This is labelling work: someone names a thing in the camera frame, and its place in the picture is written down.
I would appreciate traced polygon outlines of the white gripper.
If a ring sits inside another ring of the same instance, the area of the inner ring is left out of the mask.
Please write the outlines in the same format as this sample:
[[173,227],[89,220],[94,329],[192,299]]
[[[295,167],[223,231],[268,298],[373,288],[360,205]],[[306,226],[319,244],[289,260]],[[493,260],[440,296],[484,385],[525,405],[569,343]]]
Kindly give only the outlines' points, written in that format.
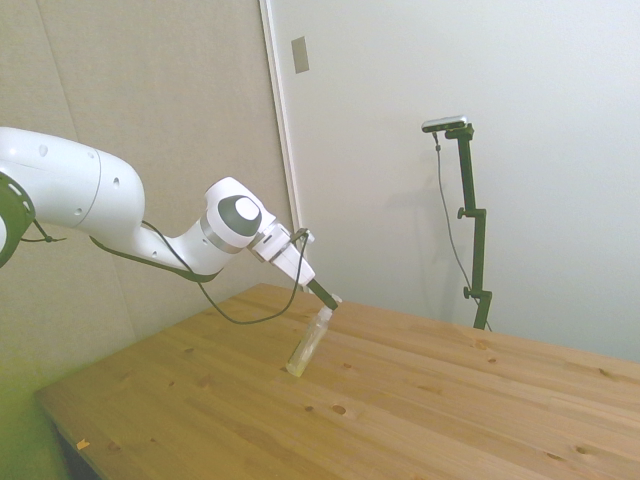
[[258,233],[249,244],[249,250],[263,262],[268,262],[284,272],[299,285],[306,286],[329,309],[337,309],[338,302],[314,279],[315,272],[296,247],[300,239],[314,237],[306,228],[291,234],[282,224],[271,224]]

